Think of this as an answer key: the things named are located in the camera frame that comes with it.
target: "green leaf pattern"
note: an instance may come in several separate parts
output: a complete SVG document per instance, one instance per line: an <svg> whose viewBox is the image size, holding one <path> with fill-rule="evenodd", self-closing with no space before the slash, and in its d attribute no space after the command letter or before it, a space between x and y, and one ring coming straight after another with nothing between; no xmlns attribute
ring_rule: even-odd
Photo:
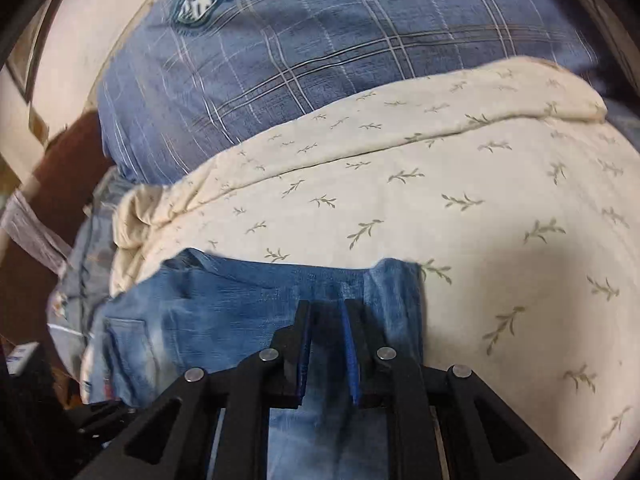
<svg viewBox="0 0 640 480"><path fill-rule="evenodd" d="M558 103L556 101L549 101L546 104L545 114L556 115L558 113Z"/></svg>
<svg viewBox="0 0 640 480"><path fill-rule="evenodd" d="M620 176L625 173L625 170L617 167L612 162L604 162L603 160L600 160L600 159L598 159L598 162L602 167L602 171L609 171L613 174L613 176Z"/></svg>
<svg viewBox="0 0 640 480"><path fill-rule="evenodd" d="M619 288L613 288L611 286L611 284L609 283L609 279L608 278L604 279L605 285L599 284L591 276L587 276L587 281L589 283L591 283L591 285L593 285L593 288L591 289L591 293L592 294L606 294L607 295L607 301L609 301L613 297L617 298L620 295L620 289Z"/></svg>
<svg viewBox="0 0 640 480"><path fill-rule="evenodd" d="M391 175L386 182L389 183L392 180L399 180L403 184L406 184L406 180L408 178L416 178L418 176L424 176L424 173L419 173L419 171L420 171L419 168L415 168L411 173L405 173L404 170L400 170L398 173Z"/></svg>
<svg viewBox="0 0 640 480"><path fill-rule="evenodd" d="M484 200L471 200L466 193L463 195L464 198L455 198L453 196L447 196L445 194L441 195L444 200L447 201L445 208L451 207L452 205L459 205L460 211L466 211L471 206L481 205L484 203Z"/></svg>
<svg viewBox="0 0 640 480"><path fill-rule="evenodd" d="M466 81L460 81L459 83L455 83L449 90L452 94L462 90L466 86Z"/></svg>
<svg viewBox="0 0 640 480"><path fill-rule="evenodd" d="M571 379L574 381L575 383L575 393L578 393L578 390L580 389L580 383L585 383L589 389L595 393L596 392L596 385L593 382L595 380L595 378L597 377L597 374L590 374L587 373L587 365L582 365L580 367L579 370L573 371L573 370L567 370L564 375L562 376L563 379Z"/></svg>
<svg viewBox="0 0 640 480"><path fill-rule="evenodd" d="M495 319L498 320L498 326L493 332L489 332L482 336L483 340L489 341L489 346L486 348L486 354L491 355L494 352L494 346L500 339L500 334L502 334L507 327L509 327L509 332L511 335L515 336L515 332L513 330L513 323L515 322L516 316L520 313L526 311L526 307L524 306L514 306L513 310L508 314L498 314L495 316Z"/></svg>
<svg viewBox="0 0 640 480"><path fill-rule="evenodd" d="M265 255L265 258L271 258L271 263L275 263L277 261L282 261L282 260L286 260L287 257L290 256L290 254L284 254L284 256L282 255L282 253L280 252L280 249L278 249L277 253L274 253L273 251L270 250L270 248L267 247L267 254Z"/></svg>
<svg viewBox="0 0 640 480"><path fill-rule="evenodd" d="M309 150L312 150L313 148L316 148L318 146L318 144L316 142L314 142L312 145L310 146L305 146L304 148L298 150L298 153L306 153Z"/></svg>
<svg viewBox="0 0 640 480"><path fill-rule="evenodd" d="M368 92L366 94L361 95L360 97L356 97L356 101L364 101L364 99L367 99L369 97L374 96L376 93L375 92Z"/></svg>
<svg viewBox="0 0 640 480"><path fill-rule="evenodd" d="M610 218L615 225L620 224L629 229L629 224L626 223L625 218L622 215L616 213L616 211L612 207L610 207L609 209L602 208L602 216Z"/></svg>
<svg viewBox="0 0 640 480"><path fill-rule="evenodd" d="M605 431L600 437L600 441L601 441L600 451L604 449L605 444L612 437L613 432L616 430L620 431L622 429L622 419L625 416L625 413L628 412L630 409L631 409L631 406L625 406L624 409L619 414L611 417L611 427L607 431Z"/></svg>
<svg viewBox="0 0 640 480"><path fill-rule="evenodd" d="M297 190L297 189L298 189L298 186L299 186L300 184L302 184L304 181L305 181L305 179L304 179L304 178L301 178L299 181L294 182L293 184L289 184L289 189L287 189L286 191L283 191L283 192L282 192L282 197L284 198L284 197L286 197L289 193L291 193L291 192L293 192L293 191Z"/></svg>
<svg viewBox="0 0 640 480"><path fill-rule="evenodd" d="M432 106L431 108L427 108L424 113L426 114L437 114L440 110L443 110L444 108L449 108L449 104L448 103L443 103L441 105L437 105L437 106Z"/></svg>
<svg viewBox="0 0 640 480"><path fill-rule="evenodd" d="M244 234L249 234L249 233L255 233L258 229L262 229L262 228L266 228L267 227L267 222L265 222L264 220L262 222L258 222L257 224L254 224L253 227L249 227Z"/></svg>
<svg viewBox="0 0 640 480"><path fill-rule="evenodd" d="M348 117L343 117L340 120L337 121L337 123L332 124L331 126L329 126L330 130L333 130L336 126L339 126L340 124L342 124L344 121L346 121L348 119Z"/></svg>
<svg viewBox="0 0 640 480"><path fill-rule="evenodd" d="M453 280L446 274L446 272L449 272L451 270L451 267L450 266L436 267L435 265L433 265L434 261L435 259L432 258L428 262L424 262L423 264L420 264L420 272L422 273L422 280L426 281L427 272L432 272L433 274L436 274L436 276L438 276L439 278L442 278L447 283L449 283L449 285L451 285L453 283Z"/></svg>
<svg viewBox="0 0 640 480"><path fill-rule="evenodd" d="M536 220L533 229L525 233L523 243L526 244L530 238L540 238L546 244L546 238L543 235L547 233L562 233L564 235L566 231L558 225L555 218L552 218L548 224L541 224L540 220Z"/></svg>
<svg viewBox="0 0 640 480"><path fill-rule="evenodd" d="M487 119L484 114L480 117L474 117L473 115L465 114L465 117L469 119L469 124L490 124L491 121Z"/></svg>
<svg viewBox="0 0 640 480"><path fill-rule="evenodd" d="M413 134L411 137L405 137L404 140L408 140L409 142L417 142L418 140L422 140L423 136L426 134Z"/></svg>
<svg viewBox="0 0 640 480"><path fill-rule="evenodd" d="M566 176L564 175L564 170L566 166L562 162L552 162L551 168L553 171L547 171L546 174L552 177L554 180L554 184L558 185L558 178L562 175L562 178L566 180Z"/></svg>
<svg viewBox="0 0 640 480"><path fill-rule="evenodd" d="M494 150L496 149L500 149L500 150L510 150L511 146L509 145L508 142L503 141L503 142L495 142L493 140L490 140L488 143L486 144L481 144L480 146L478 146L478 151L481 152L482 150L489 150L490 152L494 152Z"/></svg>
<svg viewBox="0 0 640 480"><path fill-rule="evenodd" d="M360 226L360 230L357 233L354 233L353 235L347 236L347 239L351 239L351 244L349 245L349 250L353 249L353 247L356 244L356 242L358 240L360 240L360 237L364 233L368 232L369 236L371 236L371 230L373 229L373 226L377 225L377 224L382 224L382 223L384 223L384 220L373 219L371 222L358 224Z"/></svg>
<svg viewBox="0 0 640 480"><path fill-rule="evenodd" d="M334 204L335 201L336 201L335 198L327 198L326 195L322 195L318 198L309 200L309 202L316 202L318 204L318 207L320 207L321 204L327 204L328 206L331 206L331 208L333 209L335 209L335 204Z"/></svg>
<svg viewBox="0 0 640 480"><path fill-rule="evenodd" d="M370 164L370 162L356 162L356 164L351 164L350 162L347 162L347 168L352 168L354 170L357 170L358 168L361 168L362 166L368 166Z"/></svg>

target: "blanket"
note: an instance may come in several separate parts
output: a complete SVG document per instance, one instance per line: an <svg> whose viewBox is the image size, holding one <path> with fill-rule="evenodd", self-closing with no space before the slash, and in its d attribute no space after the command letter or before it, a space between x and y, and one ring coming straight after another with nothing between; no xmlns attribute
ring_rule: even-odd
<svg viewBox="0 0 640 480"><path fill-rule="evenodd" d="M640 436L638 153L583 80L516 57L271 128L114 219L111 292L183 248L422 266L425 364L471 366L583 479Z"/></svg>

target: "blue denim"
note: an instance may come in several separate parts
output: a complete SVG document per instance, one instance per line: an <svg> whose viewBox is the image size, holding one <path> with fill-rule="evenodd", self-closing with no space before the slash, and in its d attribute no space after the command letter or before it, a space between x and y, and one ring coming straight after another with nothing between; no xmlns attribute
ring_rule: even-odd
<svg viewBox="0 0 640 480"><path fill-rule="evenodd" d="M156 1L98 85L104 151L134 182L174 183L356 92L516 54L603 94L623 81L576 0L217 0L187 32L182 2Z"/></svg>
<svg viewBox="0 0 640 480"><path fill-rule="evenodd" d="M386 343L422 361L422 279L417 264L327 269L229 260L186 249L104 304L94 320L91 402L120 397L147 406L191 367L236 366L290 325L312 300L306 394L298 410L271 410L271 479L383 479L382 410L353 407L342 335L344 300L363 299Z"/></svg>
<svg viewBox="0 0 640 480"><path fill-rule="evenodd" d="M91 215L82 223L65 272L47 301L49 333L61 361L76 380L94 311L110 297L109 276L116 250L113 212L132 187L117 171L110 171L100 181L94 190Z"/></svg>

